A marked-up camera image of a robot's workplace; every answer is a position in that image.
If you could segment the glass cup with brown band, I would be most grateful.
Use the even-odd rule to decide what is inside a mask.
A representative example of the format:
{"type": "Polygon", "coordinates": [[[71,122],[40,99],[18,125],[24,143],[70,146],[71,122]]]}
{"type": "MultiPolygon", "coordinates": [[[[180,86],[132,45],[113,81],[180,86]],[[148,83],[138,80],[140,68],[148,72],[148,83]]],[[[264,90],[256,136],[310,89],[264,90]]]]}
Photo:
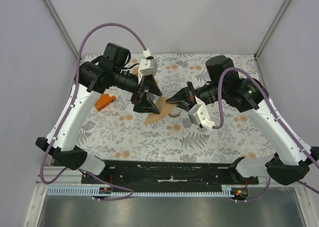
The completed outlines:
{"type": "Polygon", "coordinates": [[[180,109],[173,109],[166,117],[165,120],[171,124],[176,125],[181,123],[182,121],[182,115],[180,109]]]}

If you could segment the brown paper coffee filter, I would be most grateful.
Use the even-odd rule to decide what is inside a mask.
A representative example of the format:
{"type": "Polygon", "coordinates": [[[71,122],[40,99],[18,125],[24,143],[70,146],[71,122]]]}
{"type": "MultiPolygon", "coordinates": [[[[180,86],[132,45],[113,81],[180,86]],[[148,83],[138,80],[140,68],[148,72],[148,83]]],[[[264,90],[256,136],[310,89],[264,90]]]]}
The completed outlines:
{"type": "Polygon", "coordinates": [[[138,74],[138,70],[139,70],[139,65],[135,66],[135,67],[132,69],[131,73],[132,73],[133,75],[137,75],[137,74],[138,74]]]}

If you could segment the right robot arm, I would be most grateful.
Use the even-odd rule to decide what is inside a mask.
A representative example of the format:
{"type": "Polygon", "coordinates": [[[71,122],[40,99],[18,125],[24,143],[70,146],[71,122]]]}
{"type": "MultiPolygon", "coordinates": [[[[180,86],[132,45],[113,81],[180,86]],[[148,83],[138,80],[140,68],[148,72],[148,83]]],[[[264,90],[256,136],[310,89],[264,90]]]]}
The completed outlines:
{"type": "Polygon", "coordinates": [[[281,185],[290,185],[303,179],[311,164],[319,165],[319,148],[298,137],[258,80],[235,68],[233,61],[224,55],[208,59],[205,65],[210,81],[197,89],[187,82],[166,103],[187,111],[193,124],[214,130],[224,124],[225,101],[252,121],[276,151],[266,157],[237,158],[228,171],[232,183],[240,184],[250,177],[270,177],[281,185]]]}

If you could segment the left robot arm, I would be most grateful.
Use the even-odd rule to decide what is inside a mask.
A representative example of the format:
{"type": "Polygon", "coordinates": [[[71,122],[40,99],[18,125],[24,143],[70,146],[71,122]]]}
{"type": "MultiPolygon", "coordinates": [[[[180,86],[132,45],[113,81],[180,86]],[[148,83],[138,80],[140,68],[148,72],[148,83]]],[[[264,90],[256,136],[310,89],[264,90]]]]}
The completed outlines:
{"type": "Polygon", "coordinates": [[[133,111],[159,114],[154,103],[162,96],[154,75],[157,63],[150,50],[143,51],[138,73],[133,75],[125,66],[131,53],[127,48],[108,43],[103,55],[83,63],[79,68],[79,82],[72,86],[71,96],[51,132],[39,137],[35,144],[59,164],[71,169],[92,173],[98,183],[106,183],[110,171],[103,160],[76,146],[77,135],[93,105],[110,87],[132,93],[133,111]]]}

